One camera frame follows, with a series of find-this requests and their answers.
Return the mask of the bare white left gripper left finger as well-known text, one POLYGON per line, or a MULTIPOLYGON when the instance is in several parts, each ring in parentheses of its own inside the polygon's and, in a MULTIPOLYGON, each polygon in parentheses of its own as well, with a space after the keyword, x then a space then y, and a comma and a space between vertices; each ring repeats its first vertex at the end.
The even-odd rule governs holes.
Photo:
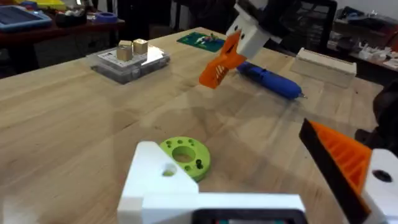
POLYGON ((139 142, 117 208, 118 223, 191 223, 193 209, 177 200, 198 193, 198 184, 157 143, 139 142))

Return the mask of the orange white left gripper right finger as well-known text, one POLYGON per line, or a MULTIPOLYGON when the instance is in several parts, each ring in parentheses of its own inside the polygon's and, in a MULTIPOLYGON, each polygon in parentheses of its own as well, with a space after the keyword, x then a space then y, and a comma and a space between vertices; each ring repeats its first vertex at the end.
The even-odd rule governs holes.
POLYGON ((345 223, 397 223, 397 156, 304 119, 299 138, 345 216, 345 223))

